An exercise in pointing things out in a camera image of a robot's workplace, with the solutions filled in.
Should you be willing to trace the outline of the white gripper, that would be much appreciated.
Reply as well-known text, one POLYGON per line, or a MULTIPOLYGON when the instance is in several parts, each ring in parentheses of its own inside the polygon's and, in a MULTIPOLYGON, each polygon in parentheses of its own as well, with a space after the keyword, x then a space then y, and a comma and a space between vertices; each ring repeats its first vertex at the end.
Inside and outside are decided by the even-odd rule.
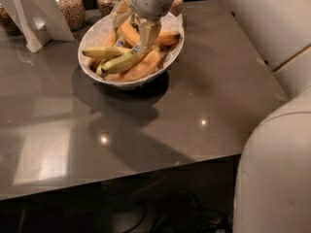
POLYGON ((156 43, 161 30, 159 19, 166 16, 174 0, 121 0, 113 18, 113 26, 119 28, 134 14, 145 18, 139 23, 139 54, 147 54, 156 43))

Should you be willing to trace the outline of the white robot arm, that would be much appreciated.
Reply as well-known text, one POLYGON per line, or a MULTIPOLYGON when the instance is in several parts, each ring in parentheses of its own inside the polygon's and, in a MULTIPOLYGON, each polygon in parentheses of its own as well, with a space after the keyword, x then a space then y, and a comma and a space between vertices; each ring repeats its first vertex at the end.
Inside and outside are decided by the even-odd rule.
POLYGON ((311 0, 223 0, 290 100, 252 133, 233 233, 311 233, 311 0))

